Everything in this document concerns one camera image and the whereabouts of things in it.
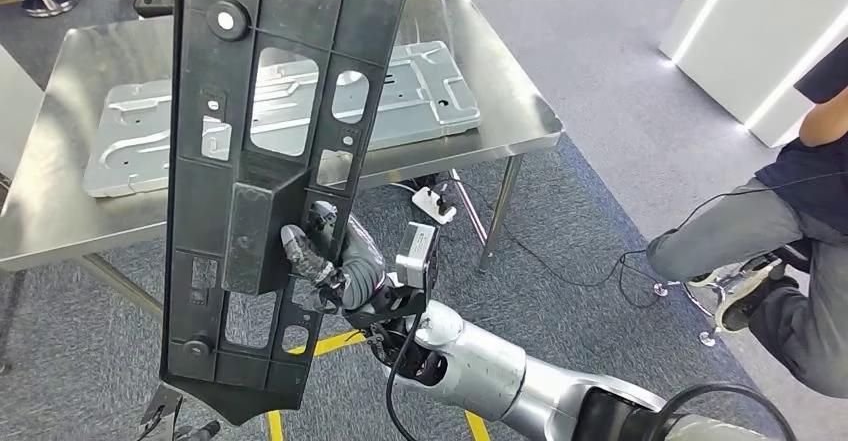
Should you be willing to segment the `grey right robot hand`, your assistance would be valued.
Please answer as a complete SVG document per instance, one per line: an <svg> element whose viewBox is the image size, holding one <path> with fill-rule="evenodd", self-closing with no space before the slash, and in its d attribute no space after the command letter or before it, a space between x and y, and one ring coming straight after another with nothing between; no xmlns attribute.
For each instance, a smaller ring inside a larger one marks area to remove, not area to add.
<svg viewBox="0 0 848 441"><path fill-rule="evenodd" d="M325 234L329 234L331 239L337 214L337 208L328 201L316 201L308 214L307 226L312 231L307 233L294 224L280 229L280 239L292 266L292 274L312 286L306 306L322 314L338 313L346 287L342 270L320 253L314 241L323 242Z"/></svg>

